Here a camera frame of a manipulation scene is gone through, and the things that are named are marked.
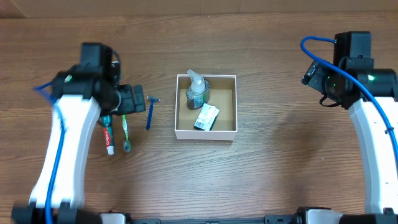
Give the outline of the blue disposable razor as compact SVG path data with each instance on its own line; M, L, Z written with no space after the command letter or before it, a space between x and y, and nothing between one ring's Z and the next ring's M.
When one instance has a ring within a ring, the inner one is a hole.
M148 130L150 130L150 127L151 127L154 103L160 102L160 99L153 97L153 96L149 96L149 95L147 96L147 99L150 101L149 112L148 112L148 117L147 117L147 124L146 124L146 130L148 131Z

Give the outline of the clear soap pump bottle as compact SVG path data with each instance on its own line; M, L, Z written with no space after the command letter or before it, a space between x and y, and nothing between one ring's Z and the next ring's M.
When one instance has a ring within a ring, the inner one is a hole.
M187 73L191 79L191 85L186 90L187 107L197 110L210 100L210 84L193 70L188 70Z

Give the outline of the green white soap package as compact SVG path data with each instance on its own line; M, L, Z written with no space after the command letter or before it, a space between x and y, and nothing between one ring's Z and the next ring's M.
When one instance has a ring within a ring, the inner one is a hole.
M193 127L199 131L211 131L219 113L220 110L217 107L204 104Z

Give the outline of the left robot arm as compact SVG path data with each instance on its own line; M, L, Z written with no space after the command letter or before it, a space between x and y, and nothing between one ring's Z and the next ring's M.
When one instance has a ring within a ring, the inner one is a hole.
M26 207L14 206L13 223L131 223L127 213L84 208L84 178L98 120L145 111L140 85L120 84L117 52L102 43L81 45L80 61L36 88L52 106L52 129L39 179Z

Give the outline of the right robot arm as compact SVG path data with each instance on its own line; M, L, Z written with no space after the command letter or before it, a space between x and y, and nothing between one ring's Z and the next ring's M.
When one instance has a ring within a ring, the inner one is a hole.
M348 110L359 141L365 179L362 215L301 207L290 223L397 223L397 74L375 68L370 32L333 39L307 36L303 53L313 62L301 82Z

